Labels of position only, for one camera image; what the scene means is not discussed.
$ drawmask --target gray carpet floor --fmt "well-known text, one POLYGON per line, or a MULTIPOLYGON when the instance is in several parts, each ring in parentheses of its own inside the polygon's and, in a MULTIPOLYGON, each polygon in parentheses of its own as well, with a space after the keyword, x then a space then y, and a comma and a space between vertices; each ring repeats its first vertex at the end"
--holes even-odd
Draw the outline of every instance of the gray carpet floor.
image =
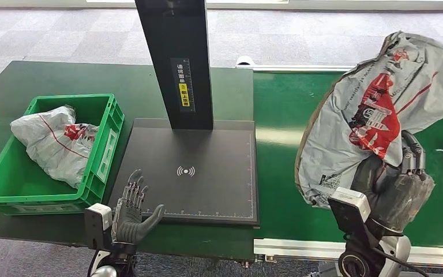
MULTIPOLYGON (((210 61, 222 67, 234 66, 241 55, 271 65, 354 65, 400 29, 443 42, 443 13, 208 11, 210 61)), ((0 72, 12 60, 151 64, 133 9, 0 9, 0 72)), ((85 276, 92 255, 0 239, 0 277, 85 276)), ((139 261, 139 276, 305 276, 317 270, 316 262, 297 260, 249 269, 155 254, 140 254, 139 261)))

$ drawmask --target wireless symbol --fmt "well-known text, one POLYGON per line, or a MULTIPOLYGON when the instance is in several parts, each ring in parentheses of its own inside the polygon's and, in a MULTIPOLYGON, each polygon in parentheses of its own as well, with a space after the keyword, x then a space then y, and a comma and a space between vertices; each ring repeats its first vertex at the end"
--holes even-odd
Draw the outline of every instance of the wireless symbol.
POLYGON ((187 174, 192 177, 192 176, 194 176, 195 172, 196 171, 195 171, 194 167, 192 167, 192 166, 189 169, 184 169, 182 166, 179 166, 177 168, 177 176, 181 176, 182 174, 187 174))

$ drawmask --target black cable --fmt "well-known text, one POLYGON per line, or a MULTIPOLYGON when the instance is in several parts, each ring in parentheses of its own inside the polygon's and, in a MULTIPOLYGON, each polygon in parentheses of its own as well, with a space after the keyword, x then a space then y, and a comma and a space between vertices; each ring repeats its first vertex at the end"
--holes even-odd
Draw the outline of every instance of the black cable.
POLYGON ((96 250, 96 252, 94 253, 94 256, 91 260, 91 263, 89 264, 89 269, 87 270, 87 277, 90 277, 92 275, 93 272, 92 271, 92 265, 94 264, 94 261, 96 260, 97 254, 99 253, 99 250, 96 250))
POLYGON ((407 263, 406 261, 402 261, 402 260, 398 259, 397 257, 393 257, 391 255, 388 255, 385 252, 383 252, 383 251, 381 251, 381 250, 379 250, 377 248, 372 248, 372 250, 375 251, 376 254, 379 254, 380 256, 383 256, 386 259, 390 259, 390 260, 394 261, 395 263, 401 264, 404 267, 408 267, 408 268, 412 269, 413 271, 421 274, 424 277, 429 277, 429 274, 427 274, 425 271, 421 270, 420 268, 418 268, 418 267, 416 267, 414 265, 411 265, 411 264, 407 263))

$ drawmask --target red printed logo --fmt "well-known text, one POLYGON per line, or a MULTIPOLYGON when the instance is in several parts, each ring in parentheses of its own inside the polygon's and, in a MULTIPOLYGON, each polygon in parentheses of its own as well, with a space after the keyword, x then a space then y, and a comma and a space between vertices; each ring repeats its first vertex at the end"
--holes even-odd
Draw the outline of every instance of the red printed logo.
POLYGON ((85 126, 82 124, 68 124, 65 125, 65 132, 63 134, 68 136, 71 140, 76 140, 83 136, 84 132, 85 126))
POLYGON ((366 89, 358 111, 348 122, 349 141, 361 149, 370 149, 381 159, 400 132, 400 122, 389 94, 393 85, 389 74, 380 73, 366 89))
POLYGON ((393 59, 395 60, 395 62, 397 62, 401 59, 408 59, 408 54, 407 54, 407 52, 405 52, 404 49, 397 49, 393 53, 393 59))

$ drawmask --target green table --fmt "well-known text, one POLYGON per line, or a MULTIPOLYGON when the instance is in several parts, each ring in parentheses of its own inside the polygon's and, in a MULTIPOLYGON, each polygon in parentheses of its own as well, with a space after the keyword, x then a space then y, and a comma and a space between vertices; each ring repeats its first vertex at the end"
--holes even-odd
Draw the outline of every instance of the green table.
MULTIPOLYGON (((294 185, 294 160, 310 114, 340 72, 254 73, 212 69, 215 119, 256 122, 260 229, 166 225, 145 238, 142 250, 234 260, 254 257, 254 238, 341 242, 329 211, 304 203, 294 185)), ((119 168, 135 117, 165 118, 151 66, 12 62, 0 75, 0 151, 10 136, 9 122, 23 114, 37 95, 115 93, 125 113, 112 172, 119 168)), ((418 135, 427 150, 427 171, 437 186, 406 229, 416 246, 443 246, 443 120, 418 135)), ((115 174, 110 174, 108 189, 115 174)), ((0 237, 82 246, 81 215, 0 214, 0 237)))

